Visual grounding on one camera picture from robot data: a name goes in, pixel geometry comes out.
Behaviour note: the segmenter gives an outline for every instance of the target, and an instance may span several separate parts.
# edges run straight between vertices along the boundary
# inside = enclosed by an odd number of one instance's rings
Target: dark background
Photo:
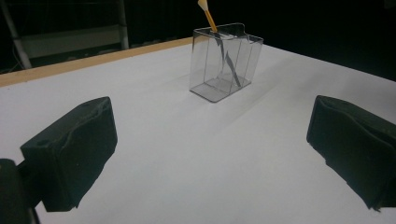
[[[396,7],[383,0],[207,0],[217,25],[242,22],[264,44],[396,81]],[[118,22],[116,1],[7,0],[20,35],[92,28]],[[207,27],[196,0],[125,0],[130,45],[183,38]],[[16,65],[0,17],[0,70]]]

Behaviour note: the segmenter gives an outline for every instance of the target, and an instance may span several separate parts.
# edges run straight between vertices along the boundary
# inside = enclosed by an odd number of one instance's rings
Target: clear plastic container
[[[190,91],[216,103],[251,83],[262,38],[245,34],[245,25],[220,25],[193,31]]]

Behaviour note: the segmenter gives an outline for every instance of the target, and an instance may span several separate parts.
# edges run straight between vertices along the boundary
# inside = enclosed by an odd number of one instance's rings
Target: wooden table edge
[[[95,66],[101,63],[110,63],[116,60],[129,58],[136,55],[151,53],[163,49],[170,49],[174,47],[188,45],[191,43],[192,43],[192,37],[187,37],[187,38],[162,42],[159,44],[148,45],[136,49],[121,50],[108,54],[93,56],[90,58],[84,58],[84,59],[74,60],[65,63],[56,63],[56,64],[41,66],[37,68],[21,70],[18,72],[3,74],[0,75],[0,87],[27,82],[42,77],[51,77],[65,72],[70,72],[85,67]]]

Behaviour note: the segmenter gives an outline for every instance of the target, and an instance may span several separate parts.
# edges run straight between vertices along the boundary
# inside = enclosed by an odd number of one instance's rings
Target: black cushioned block
[[[21,147],[27,166],[39,172],[49,212],[69,211],[114,153],[117,133],[110,99],[77,106]]]
[[[349,102],[318,96],[306,139],[367,207],[396,206],[394,124]]]
[[[14,161],[0,159],[0,223],[33,223],[25,196]]]

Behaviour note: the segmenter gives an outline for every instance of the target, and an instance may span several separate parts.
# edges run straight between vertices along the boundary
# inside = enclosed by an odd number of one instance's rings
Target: wooden stick
[[[207,21],[209,21],[210,27],[212,27],[213,32],[217,33],[218,32],[218,28],[216,27],[216,24],[213,21],[213,18],[210,15],[209,10],[205,11],[205,15],[206,15]]]

